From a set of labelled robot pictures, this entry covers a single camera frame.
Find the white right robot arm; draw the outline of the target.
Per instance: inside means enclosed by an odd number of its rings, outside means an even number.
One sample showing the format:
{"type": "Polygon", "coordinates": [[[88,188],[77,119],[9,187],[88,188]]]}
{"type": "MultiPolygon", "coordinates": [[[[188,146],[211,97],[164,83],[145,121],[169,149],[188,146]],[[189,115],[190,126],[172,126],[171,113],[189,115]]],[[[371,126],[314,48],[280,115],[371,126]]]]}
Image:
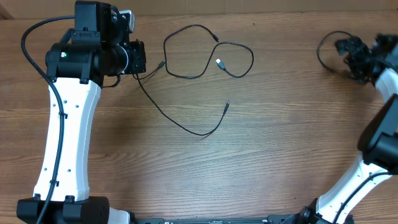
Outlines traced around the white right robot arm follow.
{"type": "Polygon", "coordinates": [[[335,42],[351,79],[372,83],[384,106],[362,132],[361,154],[338,182],[307,207],[291,215],[269,215],[263,223],[353,223],[352,209],[373,188],[397,175],[397,36],[378,34],[369,48],[348,34],[335,42]]]}

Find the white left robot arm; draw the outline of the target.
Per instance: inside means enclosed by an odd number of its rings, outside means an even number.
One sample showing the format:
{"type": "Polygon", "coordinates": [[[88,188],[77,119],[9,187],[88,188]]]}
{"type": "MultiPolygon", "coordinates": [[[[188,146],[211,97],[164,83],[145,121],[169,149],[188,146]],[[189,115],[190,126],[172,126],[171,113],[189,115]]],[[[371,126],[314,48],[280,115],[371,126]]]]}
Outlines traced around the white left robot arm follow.
{"type": "Polygon", "coordinates": [[[88,154],[104,78],[144,73],[144,43],[129,39],[130,10],[77,1],[73,19],[74,28],[45,56],[41,75],[51,106],[45,155],[33,196],[18,201],[16,214],[26,223],[134,223],[132,212],[90,195],[88,154]]]}

